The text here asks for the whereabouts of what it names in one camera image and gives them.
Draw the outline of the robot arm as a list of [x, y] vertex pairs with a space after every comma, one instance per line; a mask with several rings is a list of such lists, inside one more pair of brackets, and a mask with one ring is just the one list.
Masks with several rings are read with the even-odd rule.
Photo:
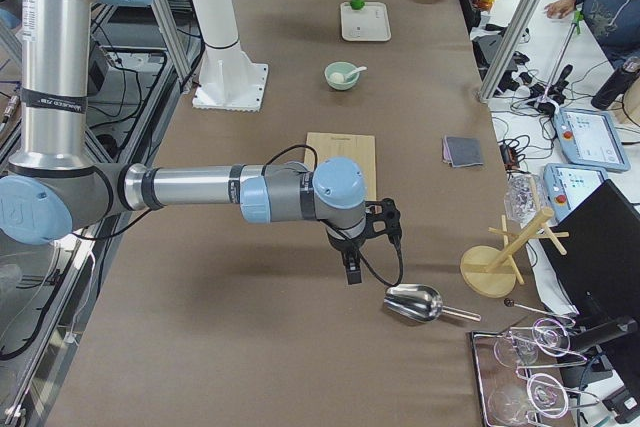
[[85, 153], [91, 8], [152, 0], [22, 0], [21, 146], [1, 180], [1, 228], [45, 244], [126, 211], [173, 204], [236, 204], [252, 223], [322, 222], [356, 284], [365, 241], [401, 243], [393, 201], [370, 201], [356, 162], [334, 157], [313, 169], [298, 162], [152, 169], [96, 163]]

